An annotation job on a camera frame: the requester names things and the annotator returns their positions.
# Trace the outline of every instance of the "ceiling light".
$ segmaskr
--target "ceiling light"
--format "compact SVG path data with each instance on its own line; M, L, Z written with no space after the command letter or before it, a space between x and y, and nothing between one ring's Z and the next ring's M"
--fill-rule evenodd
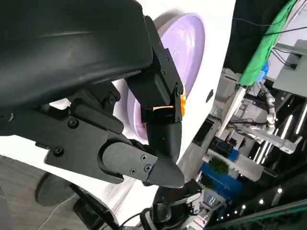
M258 148L257 152L256 152L256 155L254 157L254 161L256 160L257 156L258 156L258 153L259 153L259 150L260 150L260 147Z
M263 147L262 147L262 150L261 150L261 152L260 152L260 155L259 155L259 157L258 157L258 160L256 161L257 164L260 163L260 161L261 161L261 159L262 159L262 157L263 157L264 151L266 150L268 144L269 144L268 141L266 141L266 142L264 143L264 145L263 145Z
M286 136L287 131L288 131L288 128L289 128L290 123L291 123L291 121L292 121L292 118L293 118L293 115L290 115L289 118L288 118L288 120L287 120L286 125L284 126L283 133L282 133L282 135L281 135L281 137L280 137L281 139L284 139L284 137Z
M276 134L278 133L278 131L279 131L279 129L278 129L278 128L277 128L277 129L275 129L274 135L276 135ZM269 151L270 151L271 147L272 147L272 144L270 144L270 145L269 145L268 150L265 152L265 155L264 155L264 156L267 156L267 155L268 155L268 153L269 153Z
M302 113L302 116L301 116L301 118L300 118L300 120L299 120L299 122L298 122L298 126L297 126L297 128L296 128L295 134L298 134L299 131L301 130L303 121L304 121L305 116L306 116L306 112L307 112L307 104L305 105L305 108L304 108L304 111L303 111L303 113Z

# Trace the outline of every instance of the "green fabric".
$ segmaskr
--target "green fabric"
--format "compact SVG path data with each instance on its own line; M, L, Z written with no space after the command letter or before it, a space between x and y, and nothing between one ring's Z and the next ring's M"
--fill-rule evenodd
M271 25L269 27L266 34L280 32L283 29L283 26L285 25L289 13L291 12L291 9L295 5L295 3L296 0L289 0L289 2L283 7L283 9L275 17L274 21L272 22L272 24L274 25ZM239 84L249 86L256 81L262 67L269 58L270 52L273 48L273 45L277 37L278 34L273 34L263 37L252 59L248 63L248 66L245 68L239 80Z

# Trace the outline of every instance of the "robotic hand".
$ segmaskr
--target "robotic hand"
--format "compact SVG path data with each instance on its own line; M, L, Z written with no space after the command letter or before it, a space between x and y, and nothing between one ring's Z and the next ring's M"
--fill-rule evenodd
M0 18L1 136L35 141L49 150L46 164L110 183L127 175L184 185L176 165L183 85L139 3L11 1ZM149 145L127 139L113 116L120 93L111 81L122 78L141 104ZM70 107L49 105L61 98Z
M160 187L153 206L140 213L144 230L183 229L199 214L202 189L191 180L182 188Z

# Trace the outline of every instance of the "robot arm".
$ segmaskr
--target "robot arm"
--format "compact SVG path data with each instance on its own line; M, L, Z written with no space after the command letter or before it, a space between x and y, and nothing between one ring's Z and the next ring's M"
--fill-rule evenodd
M35 3L32 6L36 8L35 12L37 7L42 7L40 15L47 9L48 20L54 16L55 21L59 19L59 12L52 13L59 7L53 1L48 2L48 6L42 6L37 0L31 2ZM10 10L20 7L12 4ZM89 8L89 14L94 14L89 15L90 21L82 26L92 29L95 26L93 17L104 17L105 13L105 17L100 18L101 23L106 25L109 20L113 28L104 30L104 34L99 31L82 33L82 36L66 33L55 38L48 36L48 39L44 39L43 34L36 34L33 39L31 36L21 39L19 45L22 47L18 51L11 45L16 38L8 35L19 33L8 31L7 40L1 42L2 47L5 44L11 46L7 46L0 57L6 63L0 69L3 76L0 95L8 98L0 103L0 135L18 135L35 141L37 146L49 150L46 164L110 183L121 183L123 175L127 175L160 186L183 186L184 176L176 165L181 145L180 95L183 85L151 18L144 17L141 6L133 0L92 2L101 11L83 0L60 1L59 4L65 5L65 14L70 11L70 23L74 17L77 20L78 15L73 14L77 4ZM14 20L12 16L7 17L6 21ZM32 31L43 33L40 29ZM126 52L120 49L123 39L128 41L124 45ZM41 50L30 49L35 45ZM73 49L75 56L64 60L67 55L73 55ZM83 69L78 69L78 62ZM24 78L17 81L16 76L21 74ZM111 81L120 78L125 78L141 104L149 145L122 135L124 126L112 115L120 94ZM48 104L64 97L71 102L65 110ZM170 107L153 110L159 106Z

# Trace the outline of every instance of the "lavender plate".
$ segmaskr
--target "lavender plate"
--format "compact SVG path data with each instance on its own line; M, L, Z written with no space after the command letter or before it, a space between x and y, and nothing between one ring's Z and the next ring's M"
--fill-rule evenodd
M187 13L168 21L158 32L163 46L171 53L188 97L201 66L205 46L203 22L197 14ZM131 128L138 138L146 141L146 128L141 121L141 106L130 90L127 110Z

